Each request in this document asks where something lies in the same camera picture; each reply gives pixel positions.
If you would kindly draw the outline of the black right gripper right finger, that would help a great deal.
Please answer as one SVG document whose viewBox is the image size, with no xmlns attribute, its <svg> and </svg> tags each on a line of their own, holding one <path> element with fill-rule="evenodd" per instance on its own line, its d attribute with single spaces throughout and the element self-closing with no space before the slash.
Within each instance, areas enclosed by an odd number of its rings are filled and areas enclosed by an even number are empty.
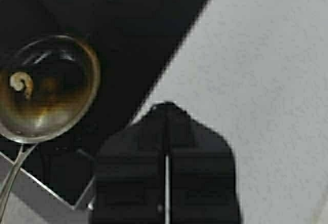
<svg viewBox="0 0 328 224">
<path fill-rule="evenodd" d="M 241 223 L 235 158 L 227 140 L 168 103 L 172 223 Z"/>
</svg>

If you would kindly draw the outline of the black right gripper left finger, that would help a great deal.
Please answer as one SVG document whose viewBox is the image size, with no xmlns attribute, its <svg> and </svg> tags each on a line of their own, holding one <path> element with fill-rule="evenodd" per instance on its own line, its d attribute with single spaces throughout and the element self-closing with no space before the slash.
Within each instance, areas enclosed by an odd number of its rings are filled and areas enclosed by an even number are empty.
<svg viewBox="0 0 328 224">
<path fill-rule="evenodd" d="M 90 223 L 164 223 L 167 105 L 112 135 L 96 158 Z"/>
</svg>

